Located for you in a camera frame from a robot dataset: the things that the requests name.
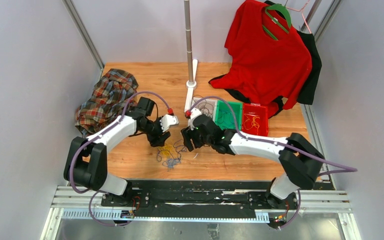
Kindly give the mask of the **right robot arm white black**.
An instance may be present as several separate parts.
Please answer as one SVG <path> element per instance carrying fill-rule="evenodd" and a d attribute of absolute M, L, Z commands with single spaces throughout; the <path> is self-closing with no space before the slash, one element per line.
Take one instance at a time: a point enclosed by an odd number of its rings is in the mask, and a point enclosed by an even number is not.
<path fill-rule="evenodd" d="M 219 154 L 249 155 L 281 164 L 284 173 L 272 180 L 265 194 L 266 203 L 274 209 L 295 191 L 313 189 L 324 160 L 299 133 L 274 138 L 245 134 L 234 128 L 221 129 L 206 115 L 191 119 L 181 135 L 189 151 L 208 145 Z"/>

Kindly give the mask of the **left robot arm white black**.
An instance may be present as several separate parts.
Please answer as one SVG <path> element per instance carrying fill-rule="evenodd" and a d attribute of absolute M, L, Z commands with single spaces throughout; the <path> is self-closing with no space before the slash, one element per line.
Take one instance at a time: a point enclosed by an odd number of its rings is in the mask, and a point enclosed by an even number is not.
<path fill-rule="evenodd" d="M 179 124 L 171 108 L 156 120 L 149 119 L 155 102 L 141 97 L 136 106 L 124 110 L 121 115 L 99 132 L 84 137 L 75 137 L 70 144 L 63 172 L 72 186 L 85 190 L 114 195 L 120 206 L 129 206 L 133 193 L 128 180 L 108 172 L 108 154 L 124 139 L 144 133 L 151 147 L 163 147 L 170 137 L 170 127 Z"/>

